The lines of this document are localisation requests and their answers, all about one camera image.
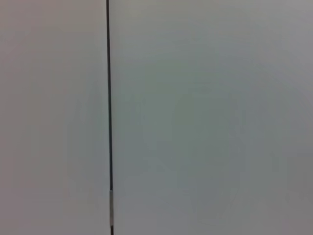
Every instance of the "white surface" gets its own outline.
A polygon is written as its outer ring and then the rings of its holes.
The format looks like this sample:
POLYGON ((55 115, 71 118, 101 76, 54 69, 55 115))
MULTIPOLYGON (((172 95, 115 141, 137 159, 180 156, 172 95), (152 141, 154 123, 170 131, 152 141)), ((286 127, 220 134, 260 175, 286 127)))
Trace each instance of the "white surface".
POLYGON ((117 235, 311 235, 313 3, 114 0, 117 235))
POLYGON ((0 0, 0 234, 108 235, 101 0, 0 0))

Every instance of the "white wall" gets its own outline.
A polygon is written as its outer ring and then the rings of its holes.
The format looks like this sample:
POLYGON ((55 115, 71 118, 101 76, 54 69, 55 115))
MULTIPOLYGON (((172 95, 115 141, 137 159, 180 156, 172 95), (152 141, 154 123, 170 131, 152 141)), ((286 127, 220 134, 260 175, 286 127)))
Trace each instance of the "white wall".
POLYGON ((114 0, 117 235, 311 235, 313 2, 114 0))
POLYGON ((0 0, 0 234, 106 235, 102 0, 0 0))

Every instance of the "gray background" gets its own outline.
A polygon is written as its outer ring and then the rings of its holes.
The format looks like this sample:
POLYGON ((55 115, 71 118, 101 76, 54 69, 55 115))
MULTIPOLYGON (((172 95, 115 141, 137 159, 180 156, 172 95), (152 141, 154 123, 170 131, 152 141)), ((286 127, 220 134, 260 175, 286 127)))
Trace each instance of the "gray background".
POLYGON ((110 10, 116 234, 312 234, 312 1, 110 10))
POLYGON ((108 235, 105 5, 0 0, 0 234, 108 235))

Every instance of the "gray wall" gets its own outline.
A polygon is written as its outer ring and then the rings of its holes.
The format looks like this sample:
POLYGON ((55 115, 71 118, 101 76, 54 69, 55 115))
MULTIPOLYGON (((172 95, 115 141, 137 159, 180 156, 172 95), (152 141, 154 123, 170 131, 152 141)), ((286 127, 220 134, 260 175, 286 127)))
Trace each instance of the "gray wall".
POLYGON ((105 6, 0 0, 0 234, 108 227, 105 6))
POLYGON ((312 234, 312 13, 112 1, 116 234, 312 234))

